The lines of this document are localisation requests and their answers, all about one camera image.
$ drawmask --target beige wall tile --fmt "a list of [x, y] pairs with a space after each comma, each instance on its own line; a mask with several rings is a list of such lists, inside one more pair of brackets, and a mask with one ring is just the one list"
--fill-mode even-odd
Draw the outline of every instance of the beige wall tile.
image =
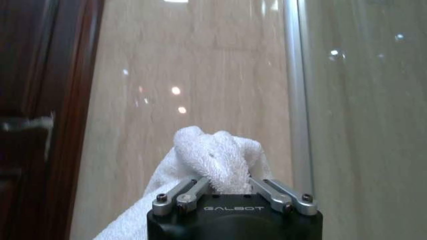
[[292, 184], [281, 8], [273, 0], [106, 0], [70, 239], [94, 237], [141, 197], [189, 125], [257, 140]]

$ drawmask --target metal frame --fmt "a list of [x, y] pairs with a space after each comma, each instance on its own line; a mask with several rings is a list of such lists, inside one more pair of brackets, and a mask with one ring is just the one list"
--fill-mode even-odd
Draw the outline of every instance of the metal frame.
[[282, 1], [293, 189], [313, 193], [298, 0]]

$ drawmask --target door frame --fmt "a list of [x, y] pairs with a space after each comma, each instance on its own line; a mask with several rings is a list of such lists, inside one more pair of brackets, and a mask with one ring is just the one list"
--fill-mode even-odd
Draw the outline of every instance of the door frame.
[[34, 117], [54, 115], [40, 239], [68, 239], [104, 0], [58, 0]]

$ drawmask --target white towel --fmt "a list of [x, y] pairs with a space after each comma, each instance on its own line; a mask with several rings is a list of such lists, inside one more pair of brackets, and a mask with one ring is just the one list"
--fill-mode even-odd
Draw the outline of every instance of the white towel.
[[173, 137], [173, 147], [153, 172], [142, 198], [94, 239], [145, 240], [146, 212], [152, 208], [152, 201], [185, 177], [206, 177], [210, 186], [221, 194], [246, 194], [250, 192], [249, 175], [272, 179], [257, 141], [232, 136], [225, 131], [205, 134], [196, 126], [180, 129]]

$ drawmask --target glass shower door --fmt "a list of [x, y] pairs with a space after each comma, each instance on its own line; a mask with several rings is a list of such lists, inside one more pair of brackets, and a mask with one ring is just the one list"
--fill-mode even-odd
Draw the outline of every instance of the glass shower door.
[[324, 239], [427, 235], [427, 2], [297, 2]]

